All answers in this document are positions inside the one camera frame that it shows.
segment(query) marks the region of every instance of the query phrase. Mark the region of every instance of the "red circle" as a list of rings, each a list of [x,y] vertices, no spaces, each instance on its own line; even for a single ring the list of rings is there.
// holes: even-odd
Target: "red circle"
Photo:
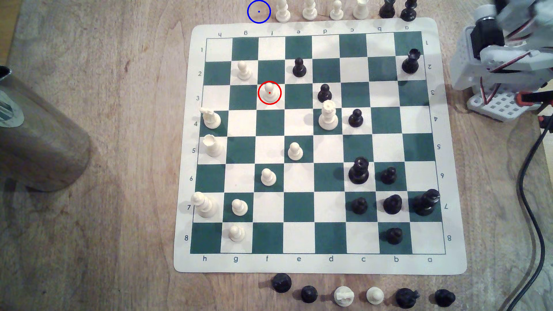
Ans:
[[[271,82],[272,84],[276,84],[276,86],[278,86],[278,89],[280,90],[280,96],[278,97],[278,99],[275,101],[275,102],[272,102],[272,103],[268,103],[268,102],[265,102],[261,99],[261,96],[259,95],[259,91],[261,90],[261,87],[265,84],[265,83],[268,83],[268,82]],[[280,85],[278,85],[278,83],[276,83],[275,81],[265,81],[263,83],[261,83],[261,85],[259,86],[259,88],[257,89],[257,97],[259,98],[259,100],[261,100],[262,103],[264,103],[265,105],[274,105],[276,104],[280,98],[282,97],[282,89],[280,88]]]

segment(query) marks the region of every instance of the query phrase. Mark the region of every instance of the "black cable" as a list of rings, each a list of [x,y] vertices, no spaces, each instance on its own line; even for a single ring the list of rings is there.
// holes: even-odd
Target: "black cable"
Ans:
[[[530,216],[530,219],[532,220],[532,224],[534,225],[534,229],[536,230],[538,240],[540,241],[540,262],[538,263],[538,267],[537,267],[536,271],[534,272],[534,274],[532,274],[532,277],[528,280],[526,285],[520,290],[518,295],[513,299],[513,301],[511,302],[511,304],[509,305],[509,307],[507,308],[506,311],[512,311],[513,310],[513,308],[515,307],[517,302],[520,301],[522,296],[524,296],[524,294],[532,286],[534,281],[538,278],[538,275],[540,274],[541,269],[543,268],[544,262],[545,262],[544,237],[541,234],[540,226],[538,225],[538,222],[536,221],[536,217],[534,216],[534,213],[530,209],[530,206],[528,205],[528,201],[526,200],[526,196],[524,195],[523,182],[524,182],[524,175],[526,175],[526,170],[528,170],[528,166],[530,165],[530,162],[532,161],[532,158],[534,157],[534,154],[538,150],[538,147],[540,147],[541,142],[544,140],[545,135],[547,134],[548,130],[551,129],[552,125],[553,125],[553,116],[549,118],[549,121],[547,122],[547,125],[544,128],[544,132],[540,135],[540,137],[538,138],[536,143],[534,143],[534,145],[530,149],[530,152],[526,156],[526,159],[524,160],[524,164],[522,165],[522,168],[520,169],[520,176],[519,176],[519,179],[517,181],[520,198],[521,198],[522,202],[524,203],[524,207],[526,208],[526,211],[528,212],[528,216]]]

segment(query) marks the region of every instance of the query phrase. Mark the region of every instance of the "chessboard mat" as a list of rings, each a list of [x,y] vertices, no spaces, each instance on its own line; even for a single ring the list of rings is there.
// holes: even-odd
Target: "chessboard mat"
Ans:
[[[405,74],[411,48],[420,68]],[[307,74],[295,77],[294,59]],[[182,272],[289,272],[459,274],[466,270],[465,243],[436,24],[427,18],[286,24],[201,25],[192,32],[175,230],[175,268]],[[252,77],[237,77],[244,60]],[[281,98],[266,105],[260,85],[274,81]],[[320,86],[330,86],[338,127],[325,131],[318,118]],[[200,107],[215,110],[221,125],[204,125]],[[363,112],[360,128],[347,119]],[[201,137],[213,134],[225,151],[205,154]],[[288,158],[291,142],[304,151]],[[347,172],[356,157],[370,161],[369,180],[354,185]],[[396,167],[392,185],[379,172]],[[277,181],[264,186],[263,168]],[[441,201],[426,217],[412,199],[435,188]],[[195,215],[190,197],[205,193],[215,216]],[[388,215],[382,201],[403,198]],[[369,209],[351,210],[363,196]],[[233,199],[248,212],[236,216]],[[242,226],[235,243],[228,230]],[[382,233],[403,230],[390,245]]]

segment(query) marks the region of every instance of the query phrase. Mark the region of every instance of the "green square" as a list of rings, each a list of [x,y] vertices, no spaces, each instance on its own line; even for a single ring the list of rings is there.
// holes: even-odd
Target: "green square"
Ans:
[[[373,161],[373,136],[344,135],[344,162],[354,162],[357,157],[365,157],[369,162]]]
[[[286,37],[286,59],[311,58],[311,36]]]
[[[255,110],[257,107],[257,86],[231,85],[229,110]]]
[[[190,235],[191,254],[218,254],[221,252],[223,224],[220,222],[195,222]]]
[[[411,222],[431,222],[431,221],[436,221],[436,222],[441,222],[442,221],[442,205],[440,203],[440,201],[438,201],[438,203],[436,203],[436,205],[434,205],[434,211],[432,212],[432,214],[428,215],[428,216],[421,216],[417,213],[415,213],[415,209],[413,208],[413,199],[418,196],[418,195],[421,195],[423,194],[424,191],[409,191],[407,192],[407,197],[409,198],[409,217],[410,217],[410,221]]]
[[[342,107],[370,107],[368,82],[342,83]]]
[[[403,134],[405,161],[435,161],[432,133]]]
[[[272,81],[284,84],[284,60],[260,60],[257,62],[257,83]]]
[[[343,163],[315,163],[315,191],[344,191]]]
[[[296,142],[304,151],[304,156],[301,159],[294,161],[288,157],[288,148],[290,144]],[[313,162],[313,136],[285,136],[284,137],[284,163],[312,163]]]
[[[248,204],[248,211],[237,216],[232,211],[232,201],[239,199]],[[252,222],[253,221],[253,193],[225,193],[223,201],[223,222]]]
[[[207,61],[204,65],[204,85],[229,85],[231,83],[230,61]]]
[[[403,240],[392,245],[386,241],[386,231],[391,228],[400,228],[403,231]],[[379,222],[378,223],[380,254],[384,255],[411,255],[411,225],[408,222]]]
[[[196,166],[196,191],[225,192],[225,165],[198,164]]]
[[[272,186],[265,186],[261,182],[261,171],[268,168],[276,175],[276,183]],[[283,192],[284,191],[284,164],[256,164],[254,174],[254,191],[255,192]]]
[[[286,84],[284,108],[313,108],[313,84]]]
[[[314,135],[338,135],[342,134],[342,109],[336,108],[336,116],[338,117],[338,126],[330,131],[325,130],[319,126],[319,116],[322,113],[322,109],[313,109],[313,134]]]
[[[345,254],[346,223],[316,222],[315,223],[315,253]]]
[[[285,222],[313,222],[315,208],[313,192],[285,192],[284,193],[284,221]]]
[[[255,134],[257,136],[283,136],[284,110],[258,110]]]
[[[341,34],[340,57],[367,57],[367,35]]]
[[[232,60],[256,60],[258,47],[258,38],[233,38]]]
[[[313,83],[340,82],[340,59],[314,59]]]
[[[252,253],[282,254],[283,223],[254,222],[252,238]]]
[[[386,185],[380,180],[380,175],[389,167],[395,167],[397,179],[393,184]],[[407,191],[405,162],[374,162],[374,175],[377,191]]]
[[[255,163],[255,137],[227,137],[227,163]]]
[[[409,55],[411,49],[417,49],[423,54],[421,32],[397,32],[394,33],[395,54],[398,56]]]
[[[398,81],[400,106],[428,106],[426,80]]]
[[[359,197],[367,200],[369,208],[364,214],[357,215],[351,208],[351,203]],[[377,219],[377,197],[375,192],[346,192],[346,221],[376,222]]]
[[[373,134],[401,133],[399,107],[371,108]]]
[[[370,81],[396,81],[395,56],[369,57]]]

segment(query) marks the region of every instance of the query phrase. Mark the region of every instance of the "wood grain surface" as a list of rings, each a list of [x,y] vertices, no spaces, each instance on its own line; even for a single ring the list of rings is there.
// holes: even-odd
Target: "wood grain surface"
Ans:
[[[354,1],[343,2],[344,19],[352,19]],[[331,1],[316,3],[317,20],[328,20]],[[507,124],[472,113],[465,106],[469,93],[451,90],[448,63],[458,33],[483,3],[424,0],[417,9],[440,31],[468,270],[458,276],[292,274],[292,290],[277,294],[271,274],[173,269],[190,34],[198,24],[249,22],[249,2],[25,1],[8,65],[83,127],[93,146],[89,167],[68,189],[37,193],[0,180],[0,309],[340,310],[331,298],[340,285],[356,293],[349,310],[399,310],[393,295],[401,287],[421,293],[411,310],[439,310],[430,296],[440,288],[457,295],[447,310],[504,309],[539,258],[515,191],[539,130],[531,114]],[[381,4],[369,0],[369,18],[378,18]],[[291,21],[301,20],[301,5],[289,1]],[[397,14],[402,6],[396,3]],[[525,188],[549,251],[516,310],[552,310],[553,194],[542,147]],[[320,293],[309,305],[298,300],[307,284]],[[383,304],[365,301],[371,286],[384,291]]]

